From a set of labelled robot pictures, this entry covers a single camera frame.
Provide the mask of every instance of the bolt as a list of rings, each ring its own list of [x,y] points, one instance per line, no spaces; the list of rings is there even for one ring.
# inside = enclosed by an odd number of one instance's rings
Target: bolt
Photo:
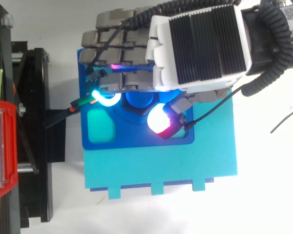
[[[2,26],[8,29],[13,28],[14,20],[11,14],[5,14],[2,18]]]
[[[272,48],[272,51],[273,51],[274,53],[278,53],[280,50],[279,50],[278,47],[275,46],[275,47]]]
[[[47,62],[47,63],[50,62],[50,55],[49,54],[44,54],[43,55],[43,61]]]
[[[18,107],[19,116],[23,117],[25,112],[26,112],[26,108],[24,107],[23,103],[20,103]]]
[[[285,6],[287,6],[286,0],[280,0],[279,7],[285,7]]]

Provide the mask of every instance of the white motor housing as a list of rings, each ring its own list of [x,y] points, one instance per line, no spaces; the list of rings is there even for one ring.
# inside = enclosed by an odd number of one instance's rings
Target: white motor housing
[[[251,68],[241,11],[223,5],[153,16],[146,61],[155,63],[156,90],[197,93],[233,86]]]

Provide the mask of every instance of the black coiled cable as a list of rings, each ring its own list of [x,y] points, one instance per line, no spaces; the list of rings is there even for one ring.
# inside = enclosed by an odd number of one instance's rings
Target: black coiled cable
[[[174,16],[210,6],[228,4],[229,0],[173,0],[151,7],[130,19],[133,28],[147,27],[153,16]]]
[[[252,82],[243,85],[241,92],[247,97],[257,94],[280,78],[288,69],[293,55],[292,33],[283,12],[271,5],[263,5],[258,14],[258,20],[271,32],[279,51],[268,70]]]

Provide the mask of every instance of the black metal frame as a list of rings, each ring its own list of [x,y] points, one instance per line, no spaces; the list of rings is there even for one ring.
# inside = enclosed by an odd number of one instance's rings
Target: black metal frame
[[[64,161],[66,122],[43,128],[42,122],[57,113],[47,109],[46,52],[41,48],[27,51],[23,42],[11,43],[10,29],[2,26],[5,14],[0,5],[1,100],[26,107],[23,117],[17,114],[18,163],[30,162],[33,172],[19,173],[18,185],[0,199],[0,234],[20,234],[21,227],[29,227],[30,217],[49,222],[53,216],[51,162]],[[19,45],[23,57],[12,65],[12,48]]]
[[[19,52],[24,43],[13,42],[12,52]],[[30,217],[49,222],[53,216],[51,163],[64,161],[66,122],[44,129],[42,123],[50,112],[56,112],[47,110],[47,54],[41,48],[21,52],[21,61],[13,64],[18,102],[26,107],[24,116],[19,117],[18,163],[35,163],[37,168],[35,171],[33,167],[33,173],[19,174],[21,228],[27,228]]]

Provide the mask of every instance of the white table surface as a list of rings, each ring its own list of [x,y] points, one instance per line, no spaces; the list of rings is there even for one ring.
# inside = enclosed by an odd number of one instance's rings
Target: white table surface
[[[244,0],[246,8],[259,1]],[[96,15],[116,8],[156,5],[158,0],[0,0],[14,16],[12,40],[50,54],[50,108],[79,97],[77,49]],[[235,87],[254,77],[243,78]],[[191,185],[107,191],[84,188],[80,115],[67,119],[66,162],[52,164],[54,216],[30,219],[23,234],[293,234],[293,117],[270,130],[293,106],[293,69],[253,97],[237,94],[234,122],[238,176],[216,178],[205,192]]]

